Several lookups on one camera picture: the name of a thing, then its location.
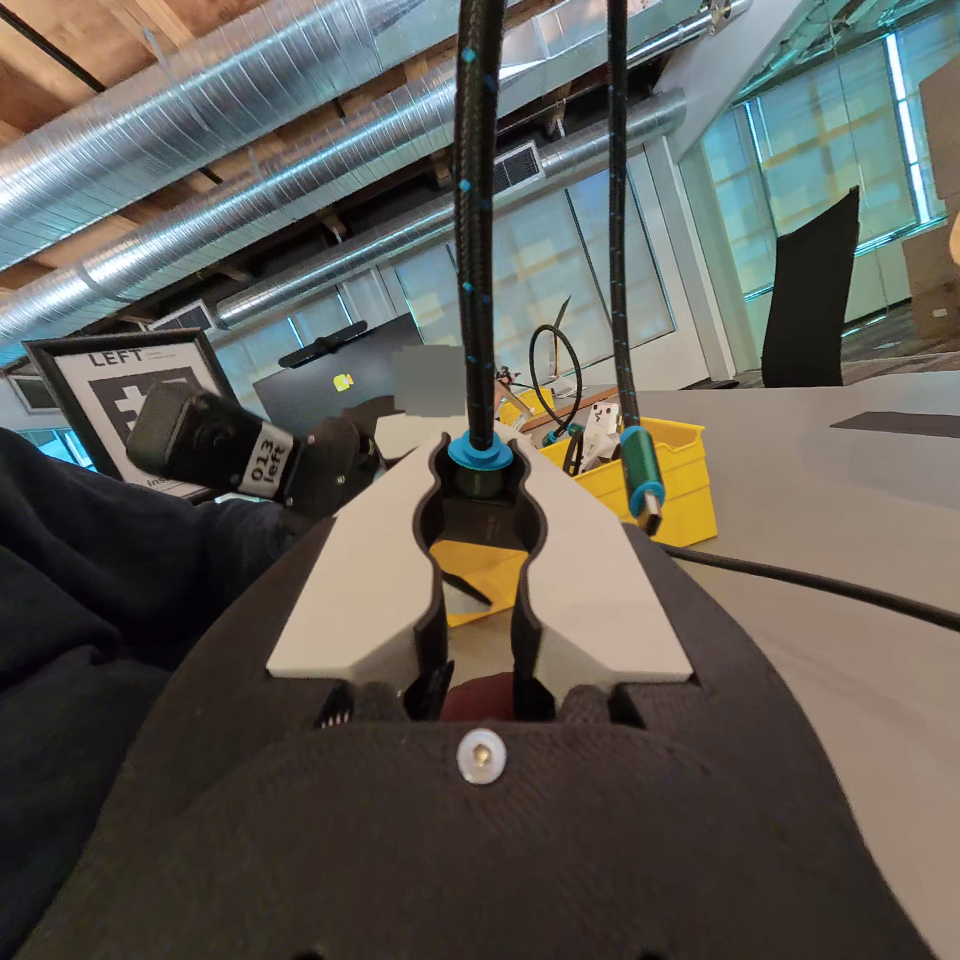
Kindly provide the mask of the cardboard box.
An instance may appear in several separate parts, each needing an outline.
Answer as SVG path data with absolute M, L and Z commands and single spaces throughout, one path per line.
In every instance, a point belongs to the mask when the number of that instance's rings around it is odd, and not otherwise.
M 922 80 L 919 95 L 934 186 L 951 202 L 959 192 L 959 56 Z
M 902 242 L 914 328 L 926 339 L 958 339 L 959 271 L 943 223 Z

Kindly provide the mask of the white vent grille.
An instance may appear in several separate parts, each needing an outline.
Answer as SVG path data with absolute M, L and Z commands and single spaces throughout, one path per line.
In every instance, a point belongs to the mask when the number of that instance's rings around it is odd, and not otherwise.
M 208 306 L 202 299 L 194 300 L 186 306 L 175 310 L 174 312 L 163 316 L 162 318 L 151 322 L 148 326 L 150 331 L 169 331 L 169 330 L 215 330 L 217 321 Z
M 529 140 L 498 155 L 493 165 L 492 192 L 498 197 L 546 177 L 536 141 Z

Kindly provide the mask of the framed paper sign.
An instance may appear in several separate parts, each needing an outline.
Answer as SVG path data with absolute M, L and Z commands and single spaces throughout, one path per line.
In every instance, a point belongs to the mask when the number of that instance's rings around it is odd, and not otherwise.
M 143 472 L 126 452 L 147 395 L 158 384 L 182 382 L 235 401 L 203 330 L 83 335 L 23 346 L 98 474 L 192 503 L 215 497 L 210 489 Z

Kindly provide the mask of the black HDMI switch box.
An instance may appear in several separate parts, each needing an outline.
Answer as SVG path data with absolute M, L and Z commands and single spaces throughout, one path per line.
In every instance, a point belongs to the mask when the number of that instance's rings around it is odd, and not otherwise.
M 609 462 L 619 447 L 619 406 L 613 401 L 592 405 L 582 433 L 582 472 L 600 461 Z

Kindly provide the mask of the person's left forearm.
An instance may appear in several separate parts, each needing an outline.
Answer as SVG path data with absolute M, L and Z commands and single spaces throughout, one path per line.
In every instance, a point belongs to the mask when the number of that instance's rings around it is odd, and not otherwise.
M 2 672 L 80 646 L 180 657 L 294 545 L 282 509 L 193 506 L 43 454 L 2 429 Z

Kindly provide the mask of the black webcam bar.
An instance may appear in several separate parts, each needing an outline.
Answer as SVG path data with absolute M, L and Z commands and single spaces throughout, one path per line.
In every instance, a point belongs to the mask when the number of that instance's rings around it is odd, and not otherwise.
M 308 342 L 299 349 L 288 353 L 277 360 L 282 369 L 297 369 L 320 358 L 335 354 L 347 343 L 365 334 L 369 325 L 365 320 L 354 322 L 334 333 L 320 336 Z

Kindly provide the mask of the silver air duct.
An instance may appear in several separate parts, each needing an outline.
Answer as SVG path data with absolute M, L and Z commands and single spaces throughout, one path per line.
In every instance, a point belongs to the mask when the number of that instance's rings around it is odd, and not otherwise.
M 451 195 L 427 202 L 219 301 L 215 306 L 217 322 L 223 330 L 233 332 L 251 323 L 286 316 L 341 282 L 449 238 L 453 220 Z
M 11 294 L 2 363 L 23 353 L 23 341 L 108 317 L 449 146 L 453 82 L 435 79 L 403 86 Z
M 265 2 L 2 148 L 6 270 L 456 34 L 459 2 Z

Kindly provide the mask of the small background yellow bin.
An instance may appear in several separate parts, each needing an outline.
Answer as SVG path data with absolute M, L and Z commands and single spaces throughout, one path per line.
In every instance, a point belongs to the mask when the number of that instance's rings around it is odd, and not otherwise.
M 529 425 L 541 426 L 552 420 L 547 410 L 554 408 L 554 396 L 550 389 L 544 393 L 546 403 L 542 402 L 533 389 L 514 393 L 512 399 L 503 399 L 497 410 L 496 418 L 504 426 L 522 431 Z

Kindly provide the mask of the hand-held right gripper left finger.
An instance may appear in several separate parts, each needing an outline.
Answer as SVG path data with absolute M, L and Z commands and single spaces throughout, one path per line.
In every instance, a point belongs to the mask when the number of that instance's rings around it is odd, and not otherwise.
M 277 679 L 381 683 L 410 716 L 438 716 L 450 687 L 443 528 L 431 437 L 339 510 L 266 663 Z

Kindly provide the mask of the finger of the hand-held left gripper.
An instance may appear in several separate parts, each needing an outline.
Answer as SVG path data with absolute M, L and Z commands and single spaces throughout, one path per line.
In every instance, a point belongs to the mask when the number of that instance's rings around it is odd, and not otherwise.
M 396 413 L 378 419 L 374 443 L 382 466 L 389 471 L 412 451 L 426 446 L 437 447 L 443 435 L 451 437 L 458 427 L 458 415 L 416 415 Z

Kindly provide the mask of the person's dark hoodie torso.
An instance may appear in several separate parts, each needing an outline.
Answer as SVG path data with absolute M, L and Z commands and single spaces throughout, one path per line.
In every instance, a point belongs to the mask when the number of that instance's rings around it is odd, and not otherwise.
M 96 571 L 73 596 L 2 549 L 1 948 L 12 958 L 75 868 L 167 673 L 158 595 Z

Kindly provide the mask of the yellow plastic bin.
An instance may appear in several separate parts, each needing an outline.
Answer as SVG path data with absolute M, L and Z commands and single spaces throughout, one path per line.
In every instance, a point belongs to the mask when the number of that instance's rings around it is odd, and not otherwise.
M 688 547 L 717 535 L 711 481 L 702 439 L 703 427 L 656 418 L 642 421 L 654 441 L 654 451 L 665 488 L 662 521 L 654 539 L 666 546 Z M 630 522 L 626 487 L 621 466 L 608 462 L 581 473 L 575 480 L 588 493 L 618 516 Z M 514 605 L 526 552 L 491 544 L 473 544 L 450 539 L 436 541 L 430 552 L 442 573 L 466 582 L 483 594 L 488 605 L 445 600 L 449 628 L 456 628 Z

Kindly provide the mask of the background wooden stand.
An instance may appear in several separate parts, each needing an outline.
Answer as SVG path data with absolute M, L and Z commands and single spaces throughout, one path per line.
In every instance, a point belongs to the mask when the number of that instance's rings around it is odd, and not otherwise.
M 568 311 L 571 295 L 561 303 L 558 314 L 553 323 L 547 325 L 548 336 L 548 383 L 547 387 L 555 401 L 566 401 L 575 398 L 578 390 L 582 390 L 582 375 L 577 364 L 577 358 L 571 348 L 564 346 L 561 334 L 562 321 Z

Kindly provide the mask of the black USB hub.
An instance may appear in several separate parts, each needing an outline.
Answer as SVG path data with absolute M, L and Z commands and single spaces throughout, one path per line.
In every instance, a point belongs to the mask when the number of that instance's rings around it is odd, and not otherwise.
M 514 524 L 517 495 L 504 489 L 498 496 L 486 499 L 468 497 L 456 485 L 442 491 L 441 541 L 487 546 L 497 549 L 524 550 Z

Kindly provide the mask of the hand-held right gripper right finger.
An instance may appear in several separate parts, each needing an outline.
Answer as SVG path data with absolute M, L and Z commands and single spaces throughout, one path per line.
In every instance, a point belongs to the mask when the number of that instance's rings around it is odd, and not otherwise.
M 679 685 L 693 666 L 617 515 L 522 437 L 513 531 L 527 552 L 510 620 L 516 719 L 551 719 L 577 687 Z

